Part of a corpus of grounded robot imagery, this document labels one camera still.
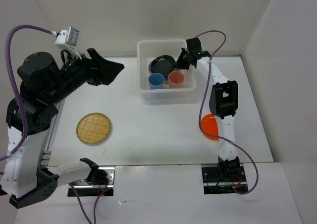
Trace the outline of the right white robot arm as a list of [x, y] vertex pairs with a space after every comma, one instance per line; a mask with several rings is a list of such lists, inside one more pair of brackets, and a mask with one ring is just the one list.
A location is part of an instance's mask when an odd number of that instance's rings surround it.
[[239, 171], [240, 160], [235, 140], [234, 118], [238, 109], [238, 84], [230, 81], [212, 61], [211, 54], [203, 51], [199, 38], [186, 40], [187, 48], [181, 49], [175, 67], [189, 69], [194, 66], [207, 80], [210, 89], [209, 109], [217, 123], [220, 148], [217, 175], [223, 181], [231, 181]]

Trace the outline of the blue plastic cup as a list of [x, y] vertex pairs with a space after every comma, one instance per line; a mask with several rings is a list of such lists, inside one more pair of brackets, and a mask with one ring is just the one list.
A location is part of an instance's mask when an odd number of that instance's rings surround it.
[[148, 77], [149, 88], [151, 90], [162, 89], [164, 86], [165, 78], [160, 73], [153, 73]]

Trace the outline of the purple plastic plate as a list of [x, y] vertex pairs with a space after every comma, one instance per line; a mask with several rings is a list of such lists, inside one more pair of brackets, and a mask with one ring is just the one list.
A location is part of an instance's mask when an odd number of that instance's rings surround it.
[[148, 71], [149, 71], [150, 74], [152, 74], [152, 71], [151, 71], [151, 63], [150, 63], [149, 66], [148, 66]]

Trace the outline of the pink plastic cup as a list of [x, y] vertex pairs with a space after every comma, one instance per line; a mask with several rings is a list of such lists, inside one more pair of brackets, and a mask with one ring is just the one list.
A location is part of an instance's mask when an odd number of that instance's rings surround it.
[[168, 83], [170, 89], [183, 88], [185, 76], [180, 71], [173, 71], [168, 76]]

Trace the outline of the orange plastic plate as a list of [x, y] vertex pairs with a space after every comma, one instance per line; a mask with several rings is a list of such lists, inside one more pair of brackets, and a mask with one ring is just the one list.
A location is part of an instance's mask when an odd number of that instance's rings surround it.
[[203, 135], [206, 138], [208, 138], [209, 140], [212, 140], [212, 141], [219, 141], [218, 125], [217, 125], [217, 121], [212, 113], [205, 115], [201, 119], [200, 126], [201, 126], [203, 132], [208, 133], [208, 135], [203, 133]]

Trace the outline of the round bamboo tray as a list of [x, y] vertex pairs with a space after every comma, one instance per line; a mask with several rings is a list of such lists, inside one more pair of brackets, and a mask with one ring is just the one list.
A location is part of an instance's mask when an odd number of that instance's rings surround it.
[[94, 112], [85, 115], [76, 126], [76, 136], [84, 144], [96, 145], [110, 135], [111, 122], [103, 113]]

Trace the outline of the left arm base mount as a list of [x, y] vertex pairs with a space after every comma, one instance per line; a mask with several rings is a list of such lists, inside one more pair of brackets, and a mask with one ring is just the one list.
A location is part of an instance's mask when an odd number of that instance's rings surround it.
[[113, 196], [115, 167], [99, 166], [88, 158], [81, 158], [80, 161], [88, 165], [90, 171], [84, 176], [84, 179], [71, 183], [78, 195], [80, 197], [97, 197], [109, 188], [109, 191], [102, 196]]

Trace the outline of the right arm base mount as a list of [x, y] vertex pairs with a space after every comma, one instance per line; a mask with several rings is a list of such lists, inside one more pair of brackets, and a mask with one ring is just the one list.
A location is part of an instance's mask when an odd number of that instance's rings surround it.
[[230, 194], [249, 191], [244, 168], [240, 159], [221, 160], [217, 164], [203, 165], [201, 167], [204, 194]]

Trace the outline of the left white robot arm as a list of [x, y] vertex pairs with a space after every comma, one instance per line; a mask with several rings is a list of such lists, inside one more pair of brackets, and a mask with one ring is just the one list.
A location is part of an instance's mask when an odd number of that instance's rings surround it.
[[7, 108], [9, 144], [0, 180], [1, 195], [9, 195], [17, 209], [48, 199], [65, 184], [77, 180], [93, 184], [99, 178], [98, 165], [88, 158], [63, 167], [40, 164], [51, 120], [58, 114], [57, 104], [83, 84], [109, 85], [124, 69], [93, 48], [88, 54], [59, 68], [51, 54], [37, 52], [18, 68], [22, 83]]

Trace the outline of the black plastic plate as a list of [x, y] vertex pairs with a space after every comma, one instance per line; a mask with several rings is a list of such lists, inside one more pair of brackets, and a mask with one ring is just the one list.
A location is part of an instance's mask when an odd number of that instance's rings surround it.
[[151, 63], [152, 73], [160, 73], [167, 77], [175, 69], [175, 59], [168, 55], [155, 58]]

